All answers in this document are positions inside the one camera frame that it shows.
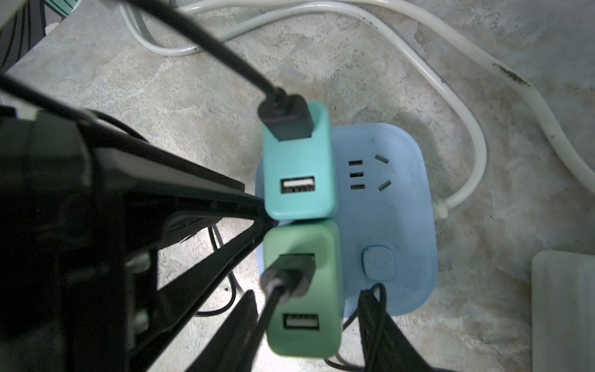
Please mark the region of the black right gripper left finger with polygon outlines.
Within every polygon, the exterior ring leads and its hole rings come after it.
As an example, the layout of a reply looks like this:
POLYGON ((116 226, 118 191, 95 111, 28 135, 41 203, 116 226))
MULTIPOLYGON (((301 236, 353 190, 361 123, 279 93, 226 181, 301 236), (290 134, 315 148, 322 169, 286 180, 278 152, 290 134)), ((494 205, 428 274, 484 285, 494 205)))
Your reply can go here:
POLYGON ((235 371, 258 319, 254 291, 249 290, 187 371, 235 371))

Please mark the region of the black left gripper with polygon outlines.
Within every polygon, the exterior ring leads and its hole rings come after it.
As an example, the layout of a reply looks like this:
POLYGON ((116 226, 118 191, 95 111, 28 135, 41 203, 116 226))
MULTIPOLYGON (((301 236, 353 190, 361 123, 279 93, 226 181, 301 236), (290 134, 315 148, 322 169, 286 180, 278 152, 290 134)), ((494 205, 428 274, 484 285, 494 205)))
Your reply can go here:
POLYGON ((145 371, 274 227, 241 182, 1 109, 1 369, 145 371))

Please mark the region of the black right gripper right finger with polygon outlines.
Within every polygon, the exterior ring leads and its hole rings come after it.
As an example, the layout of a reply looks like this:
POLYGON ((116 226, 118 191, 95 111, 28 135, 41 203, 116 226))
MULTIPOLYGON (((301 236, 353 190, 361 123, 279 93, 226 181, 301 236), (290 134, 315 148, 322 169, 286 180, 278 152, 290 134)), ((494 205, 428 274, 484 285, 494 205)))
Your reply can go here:
POLYGON ((434 371, 370 290, 361 291, 357 318, 365 371, 434 371))

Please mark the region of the green charger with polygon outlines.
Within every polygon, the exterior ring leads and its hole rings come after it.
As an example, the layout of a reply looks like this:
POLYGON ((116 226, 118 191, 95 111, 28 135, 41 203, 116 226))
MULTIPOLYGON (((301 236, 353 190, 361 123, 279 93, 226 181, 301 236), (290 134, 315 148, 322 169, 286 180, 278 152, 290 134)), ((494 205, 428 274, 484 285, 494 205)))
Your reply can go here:
POLYGON ((274 353, 329 358, 339 351, 345 307, 339 227, 331 219, 301 221, 271 229, 263 241, 263 268, 283 257, 315 265, 308 289, 281 300, 267 327, 274 353))

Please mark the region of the teal charger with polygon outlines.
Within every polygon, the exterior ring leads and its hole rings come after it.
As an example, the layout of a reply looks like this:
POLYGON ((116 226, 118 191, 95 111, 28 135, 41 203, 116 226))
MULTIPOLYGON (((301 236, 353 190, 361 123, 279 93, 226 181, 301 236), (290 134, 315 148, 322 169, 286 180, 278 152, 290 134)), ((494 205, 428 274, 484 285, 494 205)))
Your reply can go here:
POLYGON ((309 102, 309 138, 279 141, 263 130, 263 199, 278 221, 328 219, 338 210, 336 170, 328 110, 309 102))

